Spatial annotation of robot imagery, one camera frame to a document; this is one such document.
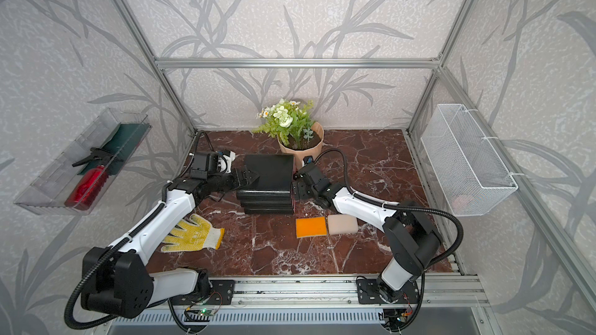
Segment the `black mini drawer cabinet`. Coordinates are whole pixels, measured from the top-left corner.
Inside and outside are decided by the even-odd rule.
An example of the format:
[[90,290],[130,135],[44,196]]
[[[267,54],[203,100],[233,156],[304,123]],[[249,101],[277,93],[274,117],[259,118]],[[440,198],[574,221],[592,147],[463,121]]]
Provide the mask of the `black mini drawer cabinet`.
[[236,192],[245,214],[286,214],[294,212],[291,154],[248,154],[245,165],[256,180]]

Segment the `orange white sponge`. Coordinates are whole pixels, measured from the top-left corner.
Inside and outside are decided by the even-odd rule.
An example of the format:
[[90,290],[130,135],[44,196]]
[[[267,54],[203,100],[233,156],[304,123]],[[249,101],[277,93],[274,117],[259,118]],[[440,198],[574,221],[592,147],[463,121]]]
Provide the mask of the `orange white sponge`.
[[327,229],[330,235],[355,234],[359,231],[358,220],[350,215],[329,215]]

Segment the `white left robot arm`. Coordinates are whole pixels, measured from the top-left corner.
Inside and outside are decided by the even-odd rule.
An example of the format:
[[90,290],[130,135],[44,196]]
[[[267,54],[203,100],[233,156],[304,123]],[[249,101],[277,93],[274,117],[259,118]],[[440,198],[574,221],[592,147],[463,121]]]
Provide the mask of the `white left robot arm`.
[[168,181],[161,200],[143,219],[106,248],[83,259],[82,279],[66,302],[64,321],[87,330],[118,317],[132,319],[175,296],[209,296],[205,271],[177,268],[157,274],[147,263],[176,225],[213,193],[234,192],[259,178],[247,166],[234,167],[232,153],[193,154],[183,172]]

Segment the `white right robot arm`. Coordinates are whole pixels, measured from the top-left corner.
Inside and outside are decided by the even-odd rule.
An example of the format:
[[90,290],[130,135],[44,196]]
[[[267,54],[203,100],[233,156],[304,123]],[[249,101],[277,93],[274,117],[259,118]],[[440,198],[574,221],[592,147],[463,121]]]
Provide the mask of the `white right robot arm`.
[[[392,260],[377,278],[378,294],[384,302],[397,302],[404,287],[414,284],[428,268],[458,250],[464,237],[463,225],[453,214],[440,209],[386,201],[356,191],[349,184],[348,162],[344,154],[341,155],[343,181],[333,182],[318,167],[318,161],[333,152],[342,154],[337,148],[325,150],[297,171],[294,181],[299,197],[311,199],[321,208],[355,217],[384,233]],[[443,237],[430,216],[445,218],[456,227],[456,239],[442,253],[439,248]]]

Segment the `beige ribbed flower pot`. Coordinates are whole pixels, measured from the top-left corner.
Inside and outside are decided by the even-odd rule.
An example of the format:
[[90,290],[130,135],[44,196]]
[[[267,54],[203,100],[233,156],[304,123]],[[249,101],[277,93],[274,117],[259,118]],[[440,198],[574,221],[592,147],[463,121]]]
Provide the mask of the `beige ribbed flower pot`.
[[290,147],[285,146],[280,139],[277,139],[280,150],[284,154],[293,156],[294,170],[299,170],[304,166],[304,158],[312,157],[316,159],[322,152],[324,128],[319,122],[315,122],[310,129],[313,131],[313,137],[310,139],[302,138],[298,146],[296,146],[296,141],[291,136]]

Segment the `artificial green flower plant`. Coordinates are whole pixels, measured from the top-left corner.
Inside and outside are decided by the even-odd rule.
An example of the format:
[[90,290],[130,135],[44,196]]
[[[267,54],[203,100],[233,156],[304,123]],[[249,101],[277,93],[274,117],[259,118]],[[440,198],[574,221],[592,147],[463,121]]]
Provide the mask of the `artificial green flower plant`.
[[270,137],[280,139],[287,147],[290,147],[291,136],[298,146],[302,138],[313,137],[313,131],[310,129],[315,123],[310,116],[313,107],[312,100],[301,102],[280,99],[278,103],[265,107],[259,113],[258,118],[263,120],[263,124],[252,132],[266,133]]

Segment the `yellow white work glove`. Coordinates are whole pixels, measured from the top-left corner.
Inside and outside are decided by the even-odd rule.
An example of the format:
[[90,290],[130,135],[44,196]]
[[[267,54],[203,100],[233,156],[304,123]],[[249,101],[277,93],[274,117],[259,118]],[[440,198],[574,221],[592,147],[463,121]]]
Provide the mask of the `yellow white work glove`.
[[225,235],[224,228],[215,228],[212,223],[197,214],[188,220],[180,220],[165,237],[161,253],[193,252],[203,249],[217,250]]

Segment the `dark green pad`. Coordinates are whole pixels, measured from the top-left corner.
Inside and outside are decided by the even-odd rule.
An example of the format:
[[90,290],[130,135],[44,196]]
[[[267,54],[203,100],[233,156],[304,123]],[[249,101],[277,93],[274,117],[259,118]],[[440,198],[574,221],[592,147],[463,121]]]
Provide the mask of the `dark green pad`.
[[150,128],[147,123],[121,123],[101,147],[92,147],[88,156],[71,166],[82,166],[79,175],[84,175],[93,168],[105,165],[109,176],[117,175]]

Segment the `pink item in basket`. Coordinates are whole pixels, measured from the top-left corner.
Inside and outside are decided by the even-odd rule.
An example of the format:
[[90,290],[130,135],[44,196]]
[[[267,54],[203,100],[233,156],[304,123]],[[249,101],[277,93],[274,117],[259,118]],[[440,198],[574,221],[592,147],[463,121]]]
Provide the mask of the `pink item in basket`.
[[474,197],[472,195],[458,195],[451,201],[451,207],[455,213],[467,214],[469,206],[473,203]]

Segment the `red handled garden tool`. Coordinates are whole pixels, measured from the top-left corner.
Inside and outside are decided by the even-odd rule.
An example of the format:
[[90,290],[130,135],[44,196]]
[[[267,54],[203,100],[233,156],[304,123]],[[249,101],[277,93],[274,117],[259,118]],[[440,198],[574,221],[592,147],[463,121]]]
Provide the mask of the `red handled garden tool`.
[[90,210],[108,177],[105,165],[87,171],[66,199],[65,206],[80,211]]

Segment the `clear plastic wall tray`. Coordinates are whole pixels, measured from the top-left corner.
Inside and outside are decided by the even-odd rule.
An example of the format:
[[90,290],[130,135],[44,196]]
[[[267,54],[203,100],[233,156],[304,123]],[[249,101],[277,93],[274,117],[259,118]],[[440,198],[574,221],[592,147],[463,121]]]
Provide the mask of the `clear plastic wall tray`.
[[88,215],[151,130],[146,113],[104,109],[15,200],[36,215]]

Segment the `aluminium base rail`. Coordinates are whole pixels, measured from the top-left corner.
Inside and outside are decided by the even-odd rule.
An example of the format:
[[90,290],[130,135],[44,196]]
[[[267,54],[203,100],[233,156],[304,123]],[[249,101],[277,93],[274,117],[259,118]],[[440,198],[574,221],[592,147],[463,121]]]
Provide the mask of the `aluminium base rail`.
[[392,325],[414,317],[416,325],[439,322],[445,333],[457,325],[473,333],[500,334],[481,281],[475,275],[428,273],[383,298],[371,275],[215,277],[214,293],[172,302],[187,326]]

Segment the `aluminium cage frame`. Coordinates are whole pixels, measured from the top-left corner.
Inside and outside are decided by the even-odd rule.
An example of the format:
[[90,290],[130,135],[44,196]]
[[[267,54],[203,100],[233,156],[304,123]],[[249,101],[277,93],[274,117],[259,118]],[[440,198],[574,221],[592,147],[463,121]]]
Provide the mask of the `aluminium cage frame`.
[[595,271],[589,265],[588,260],[581,255],[577,245],[567,235],[563,227],[558,223],[554,214],[547,209],[546,203],[532,186],[526,175],[522,173],[521,167],[507,151],[505,145],[500,141],[478,111],[476,104],[463,90],[462,85],[456,80],[453,73],[447,67],[446,62],[451,56],[456,41],[460,38],[466,22],[469,20],[473,7],[479,0],[464,0],[459,10],[455,23],[449,32],[446,44],[436,57],[431,58],[160,58],[155,57],[150,48],[147,37],[142,33],[141,26],[135,18],[127,0],[110,0],[116,11],[119,13],[127,29],[129,29],[136,45],[141,49],[149,66],[151,75],[158,79],[158,83],[165,91],[167,97],[174,105],[183,122],[190,130],[195,129],[189,113],[181,103],[180,98],[175,94],[174,89],[165,77],[163,71],[166,68],[207,68],[207,69],[241,69],[241,68],[265,68],[265,69],[430,69],[432,71],[431,81],[428,83],[414,114],[414,121],[418,121],[422,109],[433,93],[437,82],[442,82],[449,90],[449,94],[459,104],[465,105],[470,111],[472,118],[479,128],[490,137],[496,153],[504,161],[507,169],[517,173],[518,200],[535,225],[535,230],[543,236],[549,248],[560,262],[560,266],[566,271],[569,279],[582,294],[584,301],[591,309],[595,307]]

